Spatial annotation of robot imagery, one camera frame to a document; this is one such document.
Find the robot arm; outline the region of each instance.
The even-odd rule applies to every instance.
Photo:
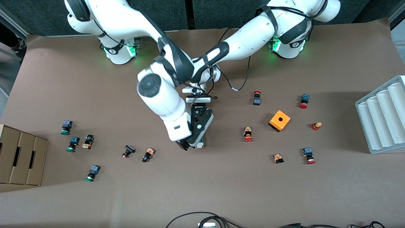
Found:
[[[169,138],[183,149],[198,144],[213,115],[207,108],[190,110],[175,87],[187,81],[205,83],[214,79],[216,64],[249,57],[273,36],[281,43],[277,53],[293,58],[299,54],[312,19],[327,22],[340,9],[339,0],[271,0],[261,7],[263,13],[192,61],[147,15],[132,9],[125,0],[64,1],[72,28],[97,36],[115,64],[133,58],[125,49],[134,37],[148,36],[156,41],[161,54],[138,74],[137,90],[148,107],[161,117]]]
[[[125,0],[65,0],[65,5],[72,28],[98,37],[115,64],[131,60],[126,47],[134,37],[148,36],[156,41],[160,55],[138,74],[138,94],[161,117],[172,141],[188,138],[188,144],[195,146],[213,115],[206,110],[200,119],[192,121],[191,109],[175,90],[193,75],[190,57],[147,15],[132,9]],[[206,127],[198,127],[199,121],[204,121]]]

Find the electrical component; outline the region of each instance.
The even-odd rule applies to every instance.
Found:
[[[125,146],[125,149],[126,149],[126,151],[125,151],[125,153],[123,153],[122,154],[122,157],[124,158],[124,159],[128,159],[129,158],[129,155],[131,154],[131,153],[135,153],[135,148],[133,148],[132,146],[130,146],[130,145],[126,145]]]
[[[73,122],[70,120],[63,121],[62,131],[60,132],[64,136],[70,135],[70,129],[72,128]]]
[[[260,94],[262,94],[262,92],[260,92],[258,90],[254,92],[253,105],[260,105],[261,104],[262,98],[260,97]]]
[[[86,136],[86,141],[82,144],[83,149],[90,150],[93,146],[94,143],[94,135],[87,135]]]
[[[284,159],[283,159],[283,157],[281,156],[281,154],[273,155],[273,158],[274,158],[274,162],[275,162],[275,163],[283,163],[283,162],[284,162]]]
[[[79,144],[80,138],[78,137],[71,137],[70,138],[70,144],[68,146],[68,148],[66,149],[66,151],[74,153],[76,150],[76,146]]]
[[[278,110],[274,117],[270,120],[269,126],[272,127],[277,132],[282,131],[287,123],[291,120],[289,116],[287,116],[282,111]]]
[[[243,136],[245,137],[245,142],[251,142],[252,140],[252,128],[251,127],[245,127],[245,132],[243,133]]]
[[[304,157],[307,157],[307,162],[309,165],[315,163],[315,159],[312,156],[313,153],[312,153],[311,147],[304,148],[303,153],[304,153]]]
[[[149,147],[149,149],[146,150],[145,156],[142,157],[142,162],[148,162],[150,159],[152,159],[154,154],[155,151]]]
[[[96,175],[98,174],[98,172],[100,171],[100,166],[97,165],[92,165],[92,167],[89,170],[89,174],[86,177],[86,180],[89,182],[93,182],[94,178],[96,177]]]
[[[306,109],[308,107],[308,102],[309,102],[309,95],[308,94],[302,95],[300,108]]]

